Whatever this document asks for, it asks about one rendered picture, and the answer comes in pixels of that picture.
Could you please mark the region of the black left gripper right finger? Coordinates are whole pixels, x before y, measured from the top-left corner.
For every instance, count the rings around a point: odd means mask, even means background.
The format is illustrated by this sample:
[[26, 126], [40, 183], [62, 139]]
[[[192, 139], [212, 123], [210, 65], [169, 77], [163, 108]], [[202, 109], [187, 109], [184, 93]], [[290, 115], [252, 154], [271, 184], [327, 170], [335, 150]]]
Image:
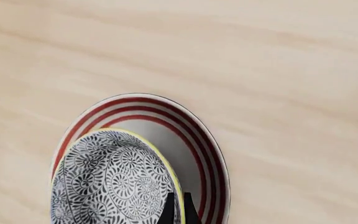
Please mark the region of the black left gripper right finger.
[[192, 196], [189, 192], [184, 193], [185, 224], [202, 224], [195, 209]]

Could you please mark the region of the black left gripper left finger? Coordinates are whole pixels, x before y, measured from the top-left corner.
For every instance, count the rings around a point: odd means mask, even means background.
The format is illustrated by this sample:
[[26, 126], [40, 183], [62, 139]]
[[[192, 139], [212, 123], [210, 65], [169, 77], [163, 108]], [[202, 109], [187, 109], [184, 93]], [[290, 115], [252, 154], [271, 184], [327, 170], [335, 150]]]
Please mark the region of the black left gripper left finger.
[[162, 211], [162, 214], [157, 224], [173, 224], [175, 214], [175, 194], [170, 192], [167, 194], [167, 199]]

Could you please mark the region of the white plate with red rings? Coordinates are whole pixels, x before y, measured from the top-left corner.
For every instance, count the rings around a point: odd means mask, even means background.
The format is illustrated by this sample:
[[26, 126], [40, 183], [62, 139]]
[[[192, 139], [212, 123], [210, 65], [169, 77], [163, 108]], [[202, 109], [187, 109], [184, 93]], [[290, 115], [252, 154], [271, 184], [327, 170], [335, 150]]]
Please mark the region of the white plate with red rings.
[[182, 190], [191, 193], [202, 224], [227, 224], [231, 193], [224, 156], [194, 113], [173, 100], [148, 93], [101, 100], [67, 128], [53, 155], [50, 172], [55, 172], [73, 141], [100, 128], [121, 128], [151, 142], [173, 167]]

